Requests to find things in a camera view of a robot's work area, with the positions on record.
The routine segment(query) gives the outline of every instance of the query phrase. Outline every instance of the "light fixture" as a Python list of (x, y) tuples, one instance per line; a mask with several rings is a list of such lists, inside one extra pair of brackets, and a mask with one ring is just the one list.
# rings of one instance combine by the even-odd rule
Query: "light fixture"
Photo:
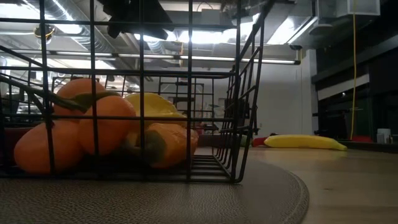
[(7, 60), (7, 66), (18, 66), (18, 67), (27, 66), (26, 62), (23, 62), (21, 60), (16, 60), (13, 58), (6, 58), (6, 60)]
[(294, 33), (294, 22), (288, 17), (274, 32), (267, 44), (284, 44), (294, 35)]
[[(219, 44), (221, 42), (221, 32), (193, 31), (192, 43), (194, 44)], [(183, 31), (178, 37), (178, 41), (183, 43), (189, 42), (188, 31)]]
[[(165, 30), (165, 31), (166, 31), (166, 33), (168, 35), (166, 41), (176, 41), (177, 40), (177, 37), (175, 36), (175, 34), (173, 32), (168, 31), (168, 30)], [(141, 35), (134, 34), (134, 36), (135, 36), (135, 38), (137, 40), (141, 40)], [(148, 35), (144, 35), (144, 41), (146, 41), (146, 42), (156, 42), (156, 41), (164, 41), (164, 40), (158, 39), (156, 37), (151, 37), (151, 36), (148, 36)]]
[(288, 44), (292, 44), (297, 38), (299, 38), (303, 33), (308, 30), (316, 21), (318, 20), (318, 17), (315, 16), (308, 22), (307, 25), (305, 25), (303, 28), (301, 28), (290, 40), (287, 41)]
[[(249, 62), (249, 58), (242, 58), (242, 62)], [(294, 60), (278, 60), (278, 59), (262, 59), (263, 63), (273, 63), (273, 64), (282, 64), (282, 65), (293, 65), (295, 63)], [(259, 63), (258, 59), (254, 59), (254, 63)]]
[(294, 16), (289, 16), (274, 32), (267, 44), (291, 44), (317, 20), (317, 17), (307, 17), (301, 26), (295, 27), (294, 21), (297, 20), (294, 19)]
[[(89, 56), (88, 52), (56, 52), (58, 55), (70, 55), (70, 56)], [(139, 58), (139, 54), (109, 54), (109, 53), (96, 53), (96, 56), (102, 55), (108, 58), (101, 58), (101, 60), (96, 60), (96, 68), (105, 68), (105, 69), (114, 69), (104, 60), (115, 59), (115, 57), (121, 58)], [(175, 59), (175, 60), (188, 60), (187, 55), (154, 55), (154, 54), (145, 54), (145, 59)], [(218, 62), (234, 62), (234, 57), (209, 57), (209, 56), (192, 56), (192, 60), (207, 60), (207, 61), (218, 61)], [(72, 60), (72, 59), (59, 59), (66, 64), (70, 64), (71, 67), (79, 67), (79, 68), (91, 68), (91, 63), (89, 60)], [(242, 58), (241, 62), (249, 62), (250, 58)], [(293, 65), (296, 63), (295, 60), (280, 60), (280, 59), (262, 59), (262, 63), (274, 63), (274, 64), (285, 64), (285, 65)]]
[[(244, 40), (248, 40), (249, 35), (253, 29), (253, 25), (256, 23), (256, 21), (258, 20), (260, 14), (257, 13), (255, 15), (252, 16), (253, 21), (252, 22), (244, 22), (241, 23), (240, 27), (241, 27), (241, 38), (245, 37)], [(236, 29), (228, 29), (228, 30), (224, 30), (223, 32), (223, 36), (222, 36), (222, 43), (228, 43), (229, 39), (235, 39), (236, 38)]]
[[(160, 1), (159, 2), (165, 11), (189, 11), (188, 2), (180, 1)], [(219, 2), (193, 2), (192, 8), (194, 12), (201, 12), (202, 9), (220, 10), (221, 3)]]
[(71, 55), (71, 56), (87, 56), (90, 57), (90, 52), (57, 52), (58, 55)]

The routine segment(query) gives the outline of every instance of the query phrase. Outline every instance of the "red object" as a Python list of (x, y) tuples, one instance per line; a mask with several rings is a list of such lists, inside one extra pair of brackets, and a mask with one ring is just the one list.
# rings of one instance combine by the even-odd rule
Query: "red object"
[(267, 138), (268, 138), (268, 137), (253, 139), (252, 146), (253, 146), (253, 147), (265, 146), (264, 141), (265, 141)]
[(370, 136), (353, 136), (354, 142), (373, 142)]

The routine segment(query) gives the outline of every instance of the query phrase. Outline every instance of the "fluorescent light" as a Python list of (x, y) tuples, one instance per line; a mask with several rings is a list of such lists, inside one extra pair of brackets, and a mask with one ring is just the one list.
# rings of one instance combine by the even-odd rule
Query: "fluorescent light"
[(39, 19), (38, 11), (34, 10), (34, 6), (24, 0), (26, 5), (18, 6), (17, 4), (0, 4), (0, 15), (1, 17), (7, 18), (24, 18), (24, 19)]
[(293, 65), (295, 61), (293, 60), (274, 60), (274, 59), (262, 59), (263, 63), (276, 63), (276, 64), (286, 64), (286, 65)]
[(286, 20), (274, 32), (267, 44), (285, 44), (294, 35), (294, 22), (291, 18)]
[[(60, 62), (67, 64), (72, 68), (91, 68), (90, 60), (74, 60), (74, 59), (59, 59)], [(102, 60), (95, 61), (96, 69), (115, 69), (113, 66), (110, 66), (106, 62)]]
[[(43, 63), (43, 60), (41, 58), (37, 58), (37, 59), (35, 59), (35, 61), (39, 62), (39, 63)], [(53, 68), (67, 68), (63, 64), (61, 64), (53, 59), (50, 59), (50, 58), (47, 59), (47, 65), (49, 67), (53, 67)]]
[(219, 61), (219, 62), (234, 62), (235, 58), (192, 56), (192, 60), (215, 60), (215, 61)]
[(111, 53), (95, 53), (96, 57), (112, 57)]
[[(188, 3), (187, 2), (176, 2), (176, 1), (159, 1), (160, 5), (162, 6), (163, 10), (165, 11), (188, 11)], [(200, 3), (194, 2), (192, 3), (193, 11), (194, 12), (201, 12), (202, 9), (214, 9), (220, 10), (221, 3), (217, 2), (209, 2), (209, 3)]]
[(66, 34), (79, 34), (82, 29), (79, 25), (76, 25), (76, 24), (54, 24), (54, 25)]
[[(177, 37), (175, 36), (175, 34), (173, 32), (170, 32), (168, 30), (165, 30), (165, 31), (168, 35), (166, 41), (176, 41), (177, 40)], [(139, 34), (134, 34), (134, 36), (137, 40), (141, 39), (141, 35), (139, 35)], [(164, 40), (156, 38), (156, 37), (144, 35), (144, 41), (145, 42), (157, 42), (157, 41), (164, 41)]]
[(138, 54), (119, 54), (120, 57), (139, 58)]
[(71, 56), (87, 56), (89, 57), (91, 54), (89, 52), (57, 52), (59, 55), (71, 55)]
[(173, 59), (173, 55), (144, 55), (144, 58), (154, 58), (154, 59)]
[(318, 17), (315, 16), (314, 18), (312, 18), (312, 20), (310, 22), (308, 22), (307, 25), (305, 25), (305, 27), (303, 27), (302, 29), (300, 29), (290, 40), (287, 41), (288, 44), (292, 44), (295, 40), (297, 40), (297, 38), (299, 38), (301, 35), (303, 35), (303, 33), (309, 29), (316, 21), (318, 20)]
[[(194, 44), (219, 44), (222, 40), (221, 32), (193, 31), (192, 43)], [(178, 37), (178, 41), (189, 42), (188, 31), (183, 31)]]
[[(241, 27), (241, 37), (245, 37), (245, 40), (248, 40), (249, 35), (253, 29), (254, 23), (258, 20), (260, 14), (257, 13), (253, 15), (253, 21), (252, 22), (245, 22), (240, 25)], [(224, 30), (223, 32), (223, 37), (222, 37), (222, 43), (227, 43), (229, 39), (235, 39), (236, 38), (236, 29), (228, 29)]]
[[(250, 58), (242, 58), (242, 62), (249, 62)], [(278, 60), (278, 59), (262, 59), (263, 63), (274, 63), (274, 64), (284, 64), (284, 65), (293, 65), (295, 61), (293, 60)], [(254, 59), (254, 63), (259, 63), (258, 59)]]
[(17, 53), (20, 53), (20, 54), (42, 54), (41, 50), (17, 50), (17, 49), (15, 49), (14, 51)]
[(25, 67), (27, 66), (26, 62), (20, 61), (20, 60), (16, 60), (13, 58), (6, 58), (7, 60), (7, 66), (20, 66), (20, 67)]

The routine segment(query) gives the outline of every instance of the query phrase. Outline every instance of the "orange fruit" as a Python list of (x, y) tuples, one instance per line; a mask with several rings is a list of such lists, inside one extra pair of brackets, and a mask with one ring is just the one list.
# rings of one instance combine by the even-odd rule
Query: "orange fruit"
[[(72, 80), (68, 82), (66, 85), (61, 87), (57, 92), (58, 96), (64, 98), (73, 98), (76, 95), (82, 93), (91, 93), (93, 91), (91, 87), (91, 79), (90, 78), (79, 78), (76, 80)], [(105, 91), (105, 87), (98, 82), (95, 82), (95, 92)], [(54, 105), (54, 114), (62, 115), (62, 116), (79, 116), (84, 113), (79, 110), (69, 110), (66, 108), (62, 108), (58, 105)], [(69, 119), (70, 121), (78, 122), (78, 119)]]
[[(16, 164), (31, 174), (50, 173), (50, 154), (45, 123), (28, 131), (14, 148)], [(52, 128), (55, 170), (64, 171), (78, 164), (84, 152), (78, 141), (78, 124), (54, 121)]]
[[(97, 116), (136, 116), (134, 107), (120, 96), (107, 96), (96, 102)], [(85, 116), (93, 115), (91, 107)], [(126, 138), (131, 129), (137, 128), (137, 121), (98, 119), (98, 149), (100, 155), (107, 155), (113, 152)], [(93, 155), (94, 129), (92, 119), (81, 119), (79, 122), (79, 142), (84, 150)]]

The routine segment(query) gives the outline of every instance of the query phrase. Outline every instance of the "ceiling light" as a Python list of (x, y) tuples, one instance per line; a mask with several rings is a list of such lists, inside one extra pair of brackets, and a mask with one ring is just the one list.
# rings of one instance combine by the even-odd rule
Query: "ceiling light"
[(316, 17), (316, 16), (314, 18), (312, 18), (312, 20), (310, 22), (308, 22), (308, 24), (305, 25), (305, 27), (300, 29), (290, 40), (288, 40), (287, 43), (292, 44), (295, 40), (297, 40), (297, 38), (299, 38), (301, 35), (303, 35), (303, 33), (307, 29), (309, 29), (317, 20), (318, 20), (318, 17)]
[[(249, 58), (242, 58), (242, 62), (249, 62)], [(262, 59), (263, 63), (274, 63), (274, 64), (284, 64), (284, 65), (293, 65), (295, 63), (294, 60), (277, 60), (277, 59)], [(258, 59), (254, 59), (254, 63), (259, 63)]]
[(267, 44), (285, 44), (294, 34), (294, 22), (288, 17), (274, 32)]
[(173, 55), (144, 55), (144, 58), (173, 59)]
[[(248, 40), (251, 31), (253, 30), (253, 25), (256, 23), (258, 20), (260, 14), (257, 13), (252, 16), (253, 21), (252, 22), (245, 22), (241, 23), (241, 38), (244, 37), (244, 40)], [(229, 39), (235, 39), (236, 38), (236, 29), (228, 29), (224, 30), (223, 32), (223, 43), (227, 43)]]
[(24, 18), (24, 19), (39, 19), (37, 11), (26, 5), (17, 4), (0, 4), (0, 15), (1, 17), (7, 18)]
[(112, 57), (111, 53), (95, 53), (96, 57)]
[[(221, 42), (221, 32), (208, 32), (208, 31), (193, 31), (192, 43), (194, 44), (219, 44)], [(189, 42), (188, 31), (183, 31), (178, 37), (178, 40), (183, 43)]]
[(72, 56), (87, 56), (90, 57), (90, 52), (57, 52), (58, 55), (72, 55)]
[(235, 58), (229, 57), (204, 57), (204, 56), (192, 56), (193, 60), (214, 60), (214, 61), (222, 61), (222, 62), (234, 62)]
[(21, 66), (21, 67), (27, 66), (26, 62), (16, 60), (13, 58), (7, 58), (6, 60), (7, 60), (7, 66)]
[[(68, 65), (71, 68), (86, 68), (86, 69), (91, 68), (90, 60), (59, 59), (59, 61)], [(115, 69), (115, 68), (102, 60), (96, 60), (95, 69)]]
[(119, 54), (119, 57), (139, 58), (138, 54)]
[[(168, 30), (165, 30), (165, 31), (166, 31), (166, 33), (168, 35), (166, 41), (176, 41), (177, 40), (177, 37), (175, 36), (175, 34), (173, 32), (168, 31)], [(135, 36), (135, 38), (137, 40), (141, 40), (141, 35), (134, 34), (134, 36)], [(158, 39), (156, 37), (151, 37), (151, 36), (148, 36), (148, 35), (144, 35), (144, 41), (145, 42), (156, 42), (156, 41), (164, 41), (164, 40)]]
[(41, 50), (19, 50), (19, 49), (15, 49), (13, 51), (15, 51), (17, 53), (20, 53), (20, 54), (42, 54)]
[[(159, 3), (165, 11), (189, 11), (187, 2), (159, 1)], [(194, 12), (201, 12), (202, 9), (221, 9), (221, 3), (218, 2), (193, 2), (192, 6)]]

